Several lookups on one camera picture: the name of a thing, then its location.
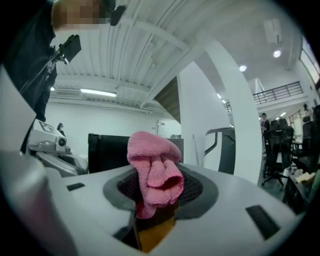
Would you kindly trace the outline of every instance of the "black camera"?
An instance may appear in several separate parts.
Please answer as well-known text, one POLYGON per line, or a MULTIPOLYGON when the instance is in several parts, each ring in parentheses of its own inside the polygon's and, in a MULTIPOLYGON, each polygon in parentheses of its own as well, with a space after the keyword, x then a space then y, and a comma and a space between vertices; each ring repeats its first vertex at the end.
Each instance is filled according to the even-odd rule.
POLYGON ((110 23, 111 26, 116 26, 125 10, 124 5, 120 5, 116 9, 116 0, 102 0, 99 8, 99 23, 110 23))

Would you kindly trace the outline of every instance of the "white pillar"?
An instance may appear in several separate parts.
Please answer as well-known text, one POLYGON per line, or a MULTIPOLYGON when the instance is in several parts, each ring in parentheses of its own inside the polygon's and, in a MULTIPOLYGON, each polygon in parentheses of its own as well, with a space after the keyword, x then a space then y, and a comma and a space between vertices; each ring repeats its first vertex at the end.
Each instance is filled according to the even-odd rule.
POLYGON ((257 184, 262 160, 262 139, 257 106, 244 75, 228 51, 206 35, 206 51, 218 70, 232 108, 235 128, 234 175, 257 184))
POLYGON ((203 166, 207 131, 229 127, 229 117, 216 90, 195 62, 180 72, 177 81, 181 137, 184 140, 183 162, 203 166))
POLYGON ((317 94, 314 83, 300 59, 296 61, 294 72, 299 77, 300 85, 303 92, 308 96, 308 102, 307 102, 308 107, 310 109, 311 107, 314 107, 315 101, 317 105, 319 105, 320 99, 317 94))

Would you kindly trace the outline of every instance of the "desk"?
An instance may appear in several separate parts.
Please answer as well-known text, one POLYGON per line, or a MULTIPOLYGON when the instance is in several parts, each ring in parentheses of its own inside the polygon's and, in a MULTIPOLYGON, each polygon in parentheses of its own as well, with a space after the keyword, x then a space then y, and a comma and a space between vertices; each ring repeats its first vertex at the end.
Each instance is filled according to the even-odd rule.
POLYGON ((292 208, 296 214, 300 214, 308 208, 310 201, 307 190, 302 183, 297 182, 295 176, 290 175, 288 177, 284 191, 282 201, 292 208))

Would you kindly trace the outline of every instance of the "window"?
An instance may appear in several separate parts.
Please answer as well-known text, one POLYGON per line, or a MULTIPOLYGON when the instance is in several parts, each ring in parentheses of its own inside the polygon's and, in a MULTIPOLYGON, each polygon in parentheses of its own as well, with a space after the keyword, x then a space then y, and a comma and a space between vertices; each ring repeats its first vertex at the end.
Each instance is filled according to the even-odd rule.
POLYGON ((312 81, 314 84, 316 84, 320 78, 320 68, 319 64, 316 61, 316 58, 310 49, 310 46, 305 38, 303 38, 303 44, 302 44, 302 52, 300 56, 300 60, 302 64, 304 65, 305 69, 309 73, 312 81))

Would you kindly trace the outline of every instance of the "railing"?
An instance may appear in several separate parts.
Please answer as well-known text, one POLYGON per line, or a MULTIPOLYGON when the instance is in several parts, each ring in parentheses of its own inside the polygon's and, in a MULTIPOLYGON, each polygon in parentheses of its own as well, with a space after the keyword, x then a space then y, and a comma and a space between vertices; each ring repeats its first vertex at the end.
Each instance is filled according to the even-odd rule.
MULTIPOLYGON (((291 96, 303 94, 304 91, 301 88, 300 82, 293 82, 280 86, 274 89, 265 90, 253 95, 254 102, 256 105, 274 102, 291 96)), ((224 104, 224 108, 227 112, 231 112, 230 102, 224 104)))

